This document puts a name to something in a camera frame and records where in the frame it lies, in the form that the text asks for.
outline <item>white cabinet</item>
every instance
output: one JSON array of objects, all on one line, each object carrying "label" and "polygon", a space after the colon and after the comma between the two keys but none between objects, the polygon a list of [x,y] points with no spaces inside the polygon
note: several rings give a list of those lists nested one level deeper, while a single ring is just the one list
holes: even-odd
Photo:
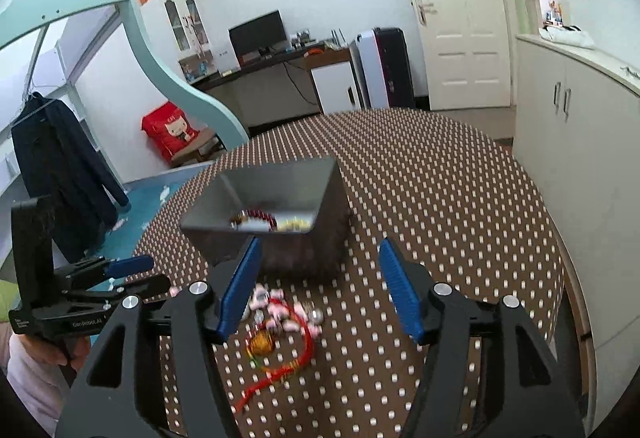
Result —
[{"label": "white cabinet", "polygon": [[350,61],[314,68],[311,70],[311,77],[318,92],[322,113],[362,108]]},{"label": "white cabinet", "polygon": [[582,56],[518,41],[513,153],[580,282],[596,352],[597,425],[640,366],[640,98]]},{"label": "white cabinet", "polygon": [[[209,52],[209,37],[195,0],[149,0],[141,7],[149,40],[156,54],[178,76],[184,78],[179,61],[198,60]],[[198,76],[197,62],[191,62]]]}]

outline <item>black cable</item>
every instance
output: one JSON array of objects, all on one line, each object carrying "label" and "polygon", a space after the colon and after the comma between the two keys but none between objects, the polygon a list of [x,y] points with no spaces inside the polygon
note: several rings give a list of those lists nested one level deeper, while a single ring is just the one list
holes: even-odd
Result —
[{"label": "black cable", "polygon": [[300,88],[298,88],[298,85],[296,84],[295,81],[293,81],[293,79],[291,78],[291,76],[289,75],[289,70],[287,69],[287,63],[286,61],[284,63],[282,63],[282,65],[284,66],[284,71],[287,73],[287,77],[289,78],[289,80],[291,81],[291,84],[293,86],[296,87],[296,90],[298,91],[298,93],[300,94],[300,97],[302,97],[307,103],[311,104],[312,106],[318,106],[318,103],[313,103],[311,102],[309,99],[307,99],[302,92],[300,91]]}]

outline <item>red pillow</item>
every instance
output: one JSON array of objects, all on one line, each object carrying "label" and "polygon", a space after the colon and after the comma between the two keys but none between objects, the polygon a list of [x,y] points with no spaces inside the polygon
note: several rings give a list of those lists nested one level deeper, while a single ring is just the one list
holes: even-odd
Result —
[{"label": "red pillow", "polygon": [[171,163],[171,158],[184,149],[198,136],[199,131],[191,128],[184,111],[171,102],[145,115],[142,129],[156,143],[162,157]]}]

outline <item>human hand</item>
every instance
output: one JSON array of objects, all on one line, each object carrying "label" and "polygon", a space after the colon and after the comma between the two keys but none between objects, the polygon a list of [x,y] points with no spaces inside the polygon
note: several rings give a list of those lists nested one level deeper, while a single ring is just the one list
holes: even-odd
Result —
[{"label": "human hand", "polygon": [[[65,366],[69,363],[65,354],[55,344],[31,335],[17,335],[16,337],[27,354],[36,362],[48,364],[49,366]],[[72,357],[71,367],[79,371],[90,351],[91,341],[89,337],[79,338],[74,349],[70,351]]]}]

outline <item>gray box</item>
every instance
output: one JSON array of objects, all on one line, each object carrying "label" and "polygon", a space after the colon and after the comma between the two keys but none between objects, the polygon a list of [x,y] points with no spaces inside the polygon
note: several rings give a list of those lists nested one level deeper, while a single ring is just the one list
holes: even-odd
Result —
[{"label": "gray box", "polygon": [[[302,232],[230,221],[243,209],[260,209],[276,221],[310,222]],[[183,216],[180,228],[210,266],[238,255],[248,235],[262,242],[262,270],[303,278],[340,271],[351,210],[340,168],[332,157],[267,163],[223,171]]]}]

